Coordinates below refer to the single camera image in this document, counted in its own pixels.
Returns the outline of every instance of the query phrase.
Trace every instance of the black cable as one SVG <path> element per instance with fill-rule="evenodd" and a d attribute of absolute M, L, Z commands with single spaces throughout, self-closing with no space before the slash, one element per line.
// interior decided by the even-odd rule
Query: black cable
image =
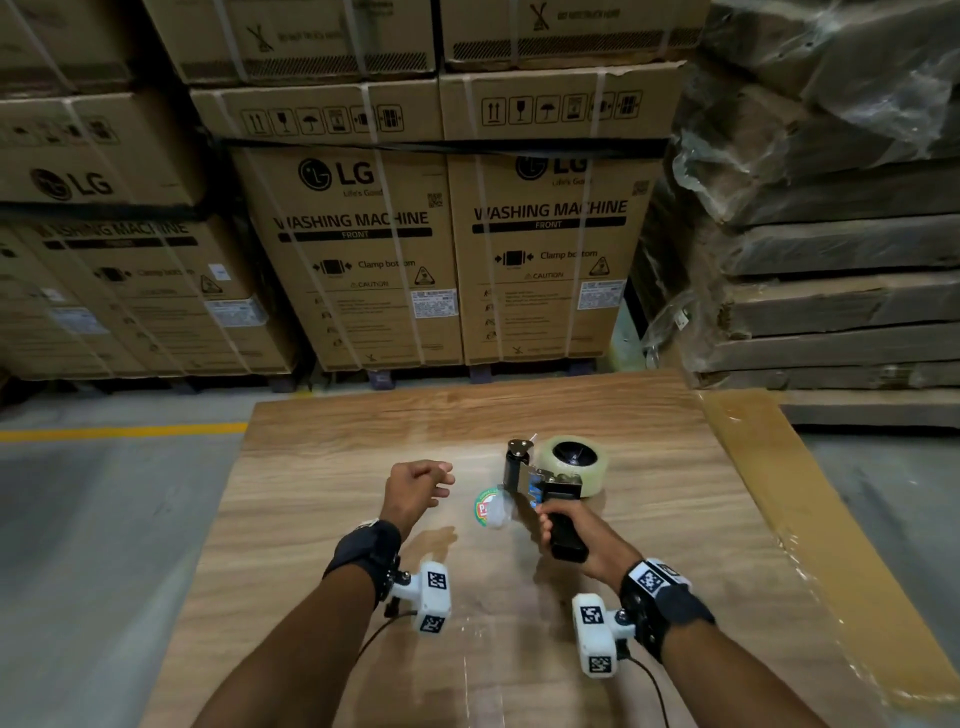
<path fill-rule="evenodd" d="M 392 618 L 390 618 L 390 619 L 387 619 L 387 621 L 385 621 L 383 624 L 381 624 L 379 627 L 377 627 L 377 628 L 376 628 L 376 632 L 374 632 L 372 635 L 370 635 L 370 638 L 369 638 L 369 639 L 364 643 L 364 645 L 360 648 L 360 652 L 357 654 L 357 662 L 360 662 L 360 658 L 363 656 L 363 653 L 367 650 L 367 647 L 370 646 L 370 643 L 373 642 L 373 640 L 376 639 L 377 635 L 379 635 L 383 630 L 385 630 L 387 627 L 389 627 L 391 624 L 393 624 L 393 623 L 394 623 L 395 621 L 397 621 L 398 619 L 401 619 L 401 618 L 404 618 L 404 617 L 413 617 L 415 614 L 416 614 L 416 612 L 413 611 L 413 610 L 411 610 L 411 611 L 409 611 L 409 612 L 400 612 L 398 615 L 396 615 L 396 617 L 392 617 Z"/>
<path fill-rule="evenodd" d="M 640 660 L 636 659 L 633 656 L 627 658 L 630 662 L 635 663 L 640 666 L 640 668 L 650 675 L 650 679 L 653 681 L 654 688 L 657 690 L 657 697 L 660 699 L 660 711 L 663 713 L 663 725 L 664 728 L 670 728 L 670 720 L 666 716 L 666 705 L 663 704 L 663 693 L 660 692 L 660 686 L 657 685 L 657 678 L 654 677 L 654 673 L 651 672 L 647 666 L 645 666 Z"/>

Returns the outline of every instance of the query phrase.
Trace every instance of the tape gun handle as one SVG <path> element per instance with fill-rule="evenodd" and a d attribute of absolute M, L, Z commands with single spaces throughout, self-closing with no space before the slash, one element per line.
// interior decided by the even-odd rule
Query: tape gun handle
<path fill-rule="evenodd" d="M 549 519 L 553 523 L 550 529 L 550 553 L 553 557 L 560 561 L 583 564 L 590 552 L 570 517 L 563 513 L 551 513 Z"/>

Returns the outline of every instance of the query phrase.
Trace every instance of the person's left hand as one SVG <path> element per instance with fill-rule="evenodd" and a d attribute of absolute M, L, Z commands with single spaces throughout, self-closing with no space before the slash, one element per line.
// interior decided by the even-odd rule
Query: person's left hand
<path fill-rule="evenodd" d="M 440 504 L 438 498 L 450 491 L 444 485 L 453 485 L 456 478 L 450 463 L 437 460 L 418 460 L 415 463 L 397 463 L 390 468 L 387 489 L 383 497 L 380 519 L 389 521 L 400 530 L 404 541 L 427 508 Z"/>

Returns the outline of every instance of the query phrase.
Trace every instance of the person's right arm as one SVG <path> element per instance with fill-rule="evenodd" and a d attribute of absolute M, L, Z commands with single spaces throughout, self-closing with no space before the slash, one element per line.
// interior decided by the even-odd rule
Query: person's right arm
<path fill-rule="evenodd" d="M 566 514 L 589 549 L 584 573 L 619 594 L 640 552 L 580 500 L 548 500 L 537 510 L 543 545 L 550 543 L 547 514 Z M 827 728 L 767 666 L 707 621 L 670 627 L 660 656 L 700 728 Z"/>

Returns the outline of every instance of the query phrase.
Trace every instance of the person's left arm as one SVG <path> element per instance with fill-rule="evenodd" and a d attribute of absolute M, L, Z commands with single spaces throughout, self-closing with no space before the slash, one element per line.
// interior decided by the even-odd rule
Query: person's left arm
<path fill-rule="evenodd" d="M 401 541 L 427 508 L 449 495 L 444 485 L 453 484 L 452 470 L 433 460 L 393 466 L 380 519 L 397 527 Z M 233 670 L 194 728 L 330 725 L 375 606 L 364 569 L 347 564 L 329 573 Z"/>

